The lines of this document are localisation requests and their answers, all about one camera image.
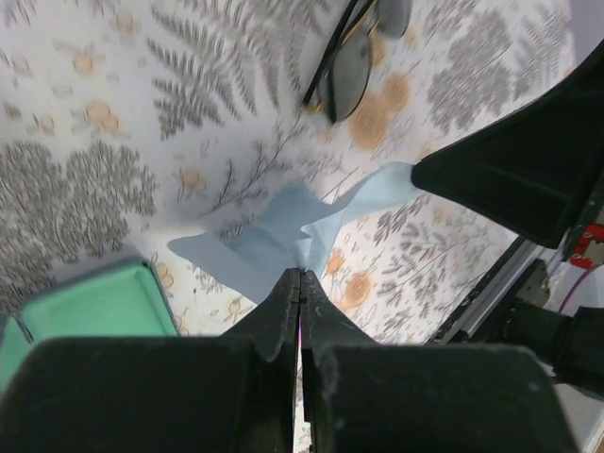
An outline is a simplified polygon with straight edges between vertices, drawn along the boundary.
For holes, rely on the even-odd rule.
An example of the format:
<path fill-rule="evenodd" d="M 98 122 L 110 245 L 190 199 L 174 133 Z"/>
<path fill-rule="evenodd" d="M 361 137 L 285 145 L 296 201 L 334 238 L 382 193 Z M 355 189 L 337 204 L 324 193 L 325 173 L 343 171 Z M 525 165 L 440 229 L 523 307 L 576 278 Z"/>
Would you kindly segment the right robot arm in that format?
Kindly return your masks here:
<path fill-rule="evenodd" d="M 516 234 L 432 335 L 439 344 L 522 345 L 559 383 L 603 392 L 603 311 L 549 310 L 549 275 L 593 275 L 603 256 L 603 50 L 540 98 L 422 159 L 412 183 Z"/>

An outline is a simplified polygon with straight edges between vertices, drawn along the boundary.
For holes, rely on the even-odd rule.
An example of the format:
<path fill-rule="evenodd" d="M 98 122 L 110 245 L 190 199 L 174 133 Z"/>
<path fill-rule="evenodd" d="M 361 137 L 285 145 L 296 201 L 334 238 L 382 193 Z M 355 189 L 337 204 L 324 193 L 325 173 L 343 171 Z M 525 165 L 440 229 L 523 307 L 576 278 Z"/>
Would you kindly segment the black aviator sunglasses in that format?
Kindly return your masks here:
<path fill-rule="evenodd" d="M 323 113 L 332 124 L 347 119 L 359 106 L 371 75 L 378 32 L 400 39 L 411 20 L 411 0 L 351 1 L 329 38 L 301 104 Z"/>

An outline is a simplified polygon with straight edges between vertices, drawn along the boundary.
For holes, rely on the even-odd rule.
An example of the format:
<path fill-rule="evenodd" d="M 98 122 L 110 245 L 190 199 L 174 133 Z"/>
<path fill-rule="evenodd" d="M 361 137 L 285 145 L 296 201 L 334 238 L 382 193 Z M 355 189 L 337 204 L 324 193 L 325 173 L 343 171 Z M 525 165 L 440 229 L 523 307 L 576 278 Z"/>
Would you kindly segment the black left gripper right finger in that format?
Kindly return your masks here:
<path fill-rule="evenodd" d="M 316 452 L 574 452 L 524 348 L 379 344 L 301 277 L 305 417 Z"/>

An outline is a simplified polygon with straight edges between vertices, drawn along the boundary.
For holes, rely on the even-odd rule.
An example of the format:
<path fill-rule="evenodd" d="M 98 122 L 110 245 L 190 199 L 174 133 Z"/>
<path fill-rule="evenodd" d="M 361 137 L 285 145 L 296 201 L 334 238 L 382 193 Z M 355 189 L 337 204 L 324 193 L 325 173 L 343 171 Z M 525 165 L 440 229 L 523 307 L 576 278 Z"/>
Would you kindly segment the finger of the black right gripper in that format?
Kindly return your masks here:
<path fill-rule="evenodd" d="M 422 159 L 415 187 L 556 248 L 603 173 L 603 49 L 541 97 Z"/>

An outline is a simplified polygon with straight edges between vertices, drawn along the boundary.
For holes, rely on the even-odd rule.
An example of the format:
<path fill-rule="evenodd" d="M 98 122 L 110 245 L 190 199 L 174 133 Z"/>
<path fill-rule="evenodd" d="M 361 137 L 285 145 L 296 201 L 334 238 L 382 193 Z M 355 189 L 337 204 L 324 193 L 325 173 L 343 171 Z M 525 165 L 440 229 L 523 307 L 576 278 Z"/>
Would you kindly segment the grey-blue glasses case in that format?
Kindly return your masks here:
<path fill-rule="evenodd" d="M 1 389 L 48 339 L 178 334 L 153 264 L 122 260 L 34 294 L 16 313 L 1 316 Z"/>

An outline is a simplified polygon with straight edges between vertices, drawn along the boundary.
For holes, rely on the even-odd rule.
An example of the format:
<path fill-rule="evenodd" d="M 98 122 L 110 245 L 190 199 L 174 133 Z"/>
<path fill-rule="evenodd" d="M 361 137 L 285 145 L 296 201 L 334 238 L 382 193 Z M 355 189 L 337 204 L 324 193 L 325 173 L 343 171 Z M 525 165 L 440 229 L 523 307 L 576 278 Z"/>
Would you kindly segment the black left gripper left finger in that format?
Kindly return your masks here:
<path fill-rule="evenodd" d="M 5 452 L 290 452 L 301 273 L 217 337 L 73 337 L 25 358 Z"/>

